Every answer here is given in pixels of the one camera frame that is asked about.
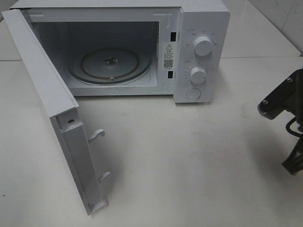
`table surface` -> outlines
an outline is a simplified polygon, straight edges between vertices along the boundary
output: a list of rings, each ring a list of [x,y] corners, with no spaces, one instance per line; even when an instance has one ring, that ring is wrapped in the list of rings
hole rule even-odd
[[[110,205],[87,216],[4,30],[1,22],[0,55],[15,61],[0,61],[1,226],[303,225],[303,173],[291,176],[280,165],[297,142],[285,130],[292,115],[270,121],[257,111],[303,58],[223,58],[209,104],[176,105],[172,96],[77,98],[86,131],[106,131],[91,144],[93,160],[106,161],[114,176]]]
[[[300,56],[300,52],[247,0],[223,0],[231,12],[223,58]],[[0,23],[0,61],[21,60]]]

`warning label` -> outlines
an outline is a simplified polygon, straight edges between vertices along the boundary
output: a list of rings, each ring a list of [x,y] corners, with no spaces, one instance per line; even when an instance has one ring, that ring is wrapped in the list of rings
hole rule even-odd
[[[175,68],[175,42],[163,43],[163,69],[173,70]]]

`microwave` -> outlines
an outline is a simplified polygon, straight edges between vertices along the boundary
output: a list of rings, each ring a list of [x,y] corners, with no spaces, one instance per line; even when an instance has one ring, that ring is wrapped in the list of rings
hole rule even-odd
[[[4,20],[87,214],[108,204],[75,96],[212,97],[230,13],[220,0],[19,0]]]

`open microwave door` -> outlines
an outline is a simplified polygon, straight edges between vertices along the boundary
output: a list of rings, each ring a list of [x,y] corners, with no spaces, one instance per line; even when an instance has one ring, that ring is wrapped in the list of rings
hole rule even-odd
[[[89,142],[103,130],[87,137],[79,117],[78,103],[36,38],[30,18],[18,9],[3,12],[9,32],[50,118],[87,214],[107,204],[102,181],[109,172],[96,176]]]

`black cable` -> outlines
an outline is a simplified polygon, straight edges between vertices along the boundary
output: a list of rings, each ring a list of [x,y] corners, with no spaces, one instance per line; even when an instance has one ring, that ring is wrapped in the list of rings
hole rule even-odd
[[[295,122],[295,120],[296,120],[296,117],[294,117],[293,119],[291,119],[291,120],[289,121],[289,123],[287,123],[287,125],[286,125],[286,130],[287,130],[290,134],[292,134],[293,136],[296,136],[296,137],[303,137],[303,134],[299,134],[299,133],[297,133],[297,132],[295,132],[295,131],[293,131],[293,130],[290,129],[290,126]]]

